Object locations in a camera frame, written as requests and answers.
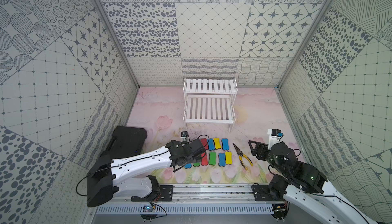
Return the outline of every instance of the pliers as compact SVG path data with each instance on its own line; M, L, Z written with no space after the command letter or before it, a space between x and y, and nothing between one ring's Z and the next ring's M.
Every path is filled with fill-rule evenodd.
M252 161L247 157L247 155L244 155L244 154L242 153L242 151L241 151L234 143L233 143L233 146L234 146L234 148L235 148L236 151L237 151L237 154L238 154L238 156L239 156L239 161L240 161L242 167L243 167L245 170L248 170L248 167L246 167L245 164L242 162L242 157L246 158L246 159L249 161L249 163L251 164L251 166L253 166Z

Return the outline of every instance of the green sponge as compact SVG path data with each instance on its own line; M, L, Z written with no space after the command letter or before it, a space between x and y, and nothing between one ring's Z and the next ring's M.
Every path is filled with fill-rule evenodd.
M209 165L216 164L216 152L210 152L210 161L208 162Z

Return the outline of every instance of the white wooden bench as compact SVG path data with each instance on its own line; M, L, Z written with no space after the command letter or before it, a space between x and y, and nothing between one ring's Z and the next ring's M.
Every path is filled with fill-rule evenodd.
M235 80L184 79L184 122L225 123L233 129L233 104L237 95Z

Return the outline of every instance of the cable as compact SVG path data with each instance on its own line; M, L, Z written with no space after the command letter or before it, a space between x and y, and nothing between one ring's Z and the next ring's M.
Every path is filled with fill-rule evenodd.
M293 151L295 151L295 150L298 150L298 151L300 152L298 155L295 155L295 157L300 156L300 155L301 155L301 150L299 150L299 149L293 149Z
M165 212L165 215L161 215L161 216L155 217L154 219L157 219L157 218L159 218L159 217L165 217L165 216L167 216L167 212L166 212L166 210L165 210L162 206L160 206L160 205L157 204L157 203L152 203L152 202L150 202L150 204L151 204L152 207L154 207L154 205L160 207L160 208L163 209L164 212Z
M157 154L157 155L154 155L154 156L160 156L160 155L165 154L165 153L167 153L167 152L169 152L169 150L167 150L167 151L164 152L164 153L160 153L160 154ZM86 179L86 178L89 177L90 175L93 175L93 174L95 174L95 173L97 173L97 172L100 172L100 171L103 171L103 170L106 170L106 169L111 169L111 168L115 168L115 167L120 167L120 166L123 166L123 165L125 165L125 164L130 163L130 162L138 161L138 160L145 159L145 158L152 158L152 156L144 157L144 158L137 158L137 159L135 159L135 160L131 160L131 161L129 161L129 162L126 162L126 163L123 163L123 164L120 164L120 165L111 166L111 167L107 167L107 168L104 168L104 169L99 169L99 170L96 170L96 171L94 171L94 172L92 172L92 173L86 175L85 177L83 177L83 178L77 183L76 189L75 189L75 190L76 190L76 193L77 193L78 195L80 195L80 196L87 197L87 195L83 195L83 194L80 194L80 193L78 192L78 186L79 186L79 184L80 184L84 179Z
M268 171L269 171L271 174L275 175L274 173L271 172L270 166L271 166L271 165L269 164L269 165L268 165Z
M366 220L366 218L362 215L362 213L361 213L360 211L358 211L354 206L352 206L352 205L349 204L348 202L342 200L340 197L335 196L335 195L320 195L320 194L315 194L315 193L310 193L310 194L316 195L316 196L320 196L320 197L326 197L326 198L333 198L333 197L338 198L340 201L342 201L343 203L347 204L348 206L350 206L351 208L353 208L356 212L358 212L358 213L361 215L361 217L366 221L367 224L370 224L370 223Z

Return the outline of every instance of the blue sponge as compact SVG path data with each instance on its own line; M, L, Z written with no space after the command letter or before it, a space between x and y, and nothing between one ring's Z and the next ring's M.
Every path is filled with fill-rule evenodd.
M219 153L219 166L226 166L226 155Z
M208 150L210 151L215 150L215 144L213 139L208 140Z
M223 150L228 150L228 139L222 139L222 148Z

